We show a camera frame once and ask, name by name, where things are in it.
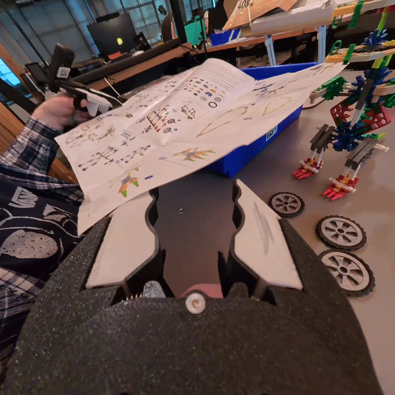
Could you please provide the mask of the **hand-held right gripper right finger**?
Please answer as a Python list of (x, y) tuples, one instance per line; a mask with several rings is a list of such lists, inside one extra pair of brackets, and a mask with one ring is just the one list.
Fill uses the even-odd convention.
[(303, 290), (302, 281), (280, 224), (280, 217), (240, 179), (233, 182), (234, 204), (227, 271), (255, 299), (269, 286)]

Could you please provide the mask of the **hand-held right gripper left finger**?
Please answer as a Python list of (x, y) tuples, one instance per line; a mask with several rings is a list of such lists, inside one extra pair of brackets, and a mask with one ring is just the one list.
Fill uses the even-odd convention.
[(126, 297), (137, 297), (146, 283), (163, 278), (163, 251), (154, 228), (158, 198), (155, 188), (111, 213), (86, 289), (120, 287)]

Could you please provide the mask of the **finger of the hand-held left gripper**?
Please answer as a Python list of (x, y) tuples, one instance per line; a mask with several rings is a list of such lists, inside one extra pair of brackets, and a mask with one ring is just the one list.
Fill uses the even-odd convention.
[(107, 109), (112, 109), (113, 105), (111, 100), (113, 96), (99, 91), (88, 91), (87, 92), (87, 109), (94, 108), (97, 106), (106, 107)]
[(81, 92), (82, 96), (88, 102), (105, 105), (122, 105), (124, 103), (121, 97), (116, 98), (104, 92), (90, 89), (88, 87), (77, 87), (77, 91)]

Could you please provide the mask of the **printed paper instruction sheet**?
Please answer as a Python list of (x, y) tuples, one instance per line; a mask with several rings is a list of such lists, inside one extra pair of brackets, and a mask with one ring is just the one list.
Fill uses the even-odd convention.
[(57, 137), (84, 195), (78, 234), (123, 203), (261, 138), (344, 67), (323, 63), (256, 81), (212, 58)]

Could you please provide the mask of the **person's left forearm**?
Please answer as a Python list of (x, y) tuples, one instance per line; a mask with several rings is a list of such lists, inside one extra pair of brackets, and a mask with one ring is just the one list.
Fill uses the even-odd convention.
[(47, 176), (56, 158), (64, 127), (54, 128), (31, 116), (11, 146), (1, 154), (1, 171)]

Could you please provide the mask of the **person's left hand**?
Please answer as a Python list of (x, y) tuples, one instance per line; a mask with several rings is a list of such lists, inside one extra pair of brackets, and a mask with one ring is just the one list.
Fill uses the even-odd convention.
[(60, 132), (92, 119), (88, 112), (75, 109), (73, 102), (72, 95), (58, 93), (39, 105), (31, 117)]

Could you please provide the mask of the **black foam tube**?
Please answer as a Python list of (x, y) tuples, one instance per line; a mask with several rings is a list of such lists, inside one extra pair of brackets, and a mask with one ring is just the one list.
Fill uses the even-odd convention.
[(170, 40), (140, 55), (111, 62), (94, 71), (74, 77), (71, 81), (89, 85), (109, 77), (119, 82), (172, 59), (182, 57), (191, 50), (191, 43), (181, 43), (180, 39)]

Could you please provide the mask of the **grey toy wheel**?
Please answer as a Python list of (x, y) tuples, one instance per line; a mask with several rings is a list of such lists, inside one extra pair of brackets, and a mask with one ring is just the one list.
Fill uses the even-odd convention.
[(278, 192), (268, 200), (269, 207), (282, 218), (294, 218), (305, 209), (304, 200), (291, 192)]
[(358, 250), (367, 242), (366, 232), (357, 222), (338, 215), (320, 219), (316, 233), (325, 245), (336, 249)]
[(328, 249), (318, 257), (348, 297), (364, 297), (373, 292), (376, 285), (374, 274), (369, 265), (357, 255), (339, 249)]

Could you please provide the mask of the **black computer monitor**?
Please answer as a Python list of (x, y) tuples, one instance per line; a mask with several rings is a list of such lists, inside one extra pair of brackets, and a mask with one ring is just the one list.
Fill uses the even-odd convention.
[(89, 24), (87, 29), (99, 54), (104, 57), (116, 52), (131, 52), (136, 48), (137, 33), (128, 13)]

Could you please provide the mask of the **blue plastic bin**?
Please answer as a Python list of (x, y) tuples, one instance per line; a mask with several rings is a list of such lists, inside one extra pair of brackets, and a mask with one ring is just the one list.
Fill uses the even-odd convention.
[[(305, 62), (296, 64), (286, 64), (279, 66), (248, 67), (242, 68), (245, 74), (260, 81), (270, 77), (280, 76), (286, 73), (302, 71), (312, 66), (318, 65), (318, 62)], [(254, 157), (256, 157), (264, 148), (274, 141), (285, 129), (293, 122), (299, 119), (302, 112), (302, 106), (297, 108), (293, 113), (276, 125), (272, 130), (267, 132), (261, 138), (255, 140), (249, 145), (241, 146), (219, 160), (206, 167), (207, 170), (231, 178), (242, 170)]]

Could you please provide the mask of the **person's torso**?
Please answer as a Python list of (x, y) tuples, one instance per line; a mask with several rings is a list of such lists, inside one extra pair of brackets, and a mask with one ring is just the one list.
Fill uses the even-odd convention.
[(52, 273), (83, 239), (78, 207), (50, 191), (1, 176), (1, 381), (22, 326)]

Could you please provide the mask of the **teal plastic object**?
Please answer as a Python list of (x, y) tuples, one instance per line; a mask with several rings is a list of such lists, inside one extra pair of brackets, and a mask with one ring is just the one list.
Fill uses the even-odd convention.
[(191, 43), (193, 47), (199, 46), (202, 41), (202, 26), (204, 39), (207, 40), (206, 23), (204, 18), (195, 16), (195, 19), (192, 22), (184, 26), (187, 41)]

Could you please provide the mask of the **wooden workbench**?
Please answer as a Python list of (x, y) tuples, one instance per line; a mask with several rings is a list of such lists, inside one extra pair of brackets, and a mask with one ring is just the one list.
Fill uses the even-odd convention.
[(185, 55), (190, 56), (186, 58), (187, 60), (201, 56), (225, 59), (267, 56), (269, 65), (275, 66), (275, 55), (269, 54), (275, 41), (296, 38), (298, 41), (303, 42), (307, 41), (307, 38), (312, 37), (313, 34), (316, 35), (315, 40), (318, 41), (318, 31), (317, 28), (314, 28), (272, 35), (268, 34), (261, 37), (238, 38), (227, 43), (212, 46), (206, 50), (195, 49), (192, 47), (191, 43), (180, 44), (179, 40), (175, 39), (174, 41), (178, 44), (177, 46), (174, 46), (172, 43), (160, 45), (136, 57), (126, 58), (76, 77), (74, 81), (99, 91), (154, 67), (170, 62), (173, 59), (184, 57)]

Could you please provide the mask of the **blue storage crate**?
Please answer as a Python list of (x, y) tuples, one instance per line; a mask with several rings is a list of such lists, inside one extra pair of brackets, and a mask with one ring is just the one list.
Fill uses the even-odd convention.
[(210, 35), (210, 41), (213, 47), (225, 45), (236, 41), (240, 37), (240, 29), (227, 30)]

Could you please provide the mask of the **colourful construction toy model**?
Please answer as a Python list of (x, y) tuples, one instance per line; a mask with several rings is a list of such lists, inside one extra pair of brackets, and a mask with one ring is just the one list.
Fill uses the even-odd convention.
[(385, 134), (377, 131), (391, 123), (392, 119), (385, 108), (394, 107), (394, 78), (389, 78), (388, 68), (394, 56), (394, 39), (387, 40), (386, 23), (394, 13), (394, 1), (352, 1), (340, 4), (332, 13), (331, 28), (336, 28), (343, 15), (353, 12), (349, 28), (357, 24), (360, 13), (367, 9), (381, 12), (376, 29), (366, 37), (362, 44), (351, 44), (341, 49), (338, 40), (325, 58), (326, 63), (340, 63), (347, 66), (350, 62), (373, 62), (364, 71), (363, 76), (349, 83), (342, 77), (333, 77), (319, 89), (310, 94), (311, 103), (322, 97), (333, 100), (336, 96), (345, 96), (343, 101), (334, 105), (330, 114), (334, 126), (324, 124), (310, 141), (310, 153), (306, 160), (300, 161), (300, 167), (292, 175), (298, 180), (307, 179), (319, 172), (323, 165), (323, 154), (331, 145), (335, 151), (348, 151), (343, 172), (337, 178), (330, 178), (331, 185), (323, 195), (336, 200), (354, 193), (359, 180), (361, 166), (375, 151), (387, 152), (388, 147), (379, 144)]

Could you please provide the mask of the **brown cardboard sheet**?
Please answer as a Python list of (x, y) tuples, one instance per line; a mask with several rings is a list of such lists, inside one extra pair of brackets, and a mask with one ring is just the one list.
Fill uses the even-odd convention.
[(287, 12), (296, 2), (296, 0), (225, 0), (224, 9), (228, 20), (222, 30), (249, 25), (256, 18), (276, 8)]

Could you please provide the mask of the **white flat box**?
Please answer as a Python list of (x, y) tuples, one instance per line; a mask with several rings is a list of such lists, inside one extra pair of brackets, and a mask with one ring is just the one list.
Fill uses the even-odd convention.
[(300, 0), (289, 11), (278, 7), (240, 31), (244, 37), (260, 37), (320, 27), (332, 21), (332, 13), (339, 5), (336, 0)]

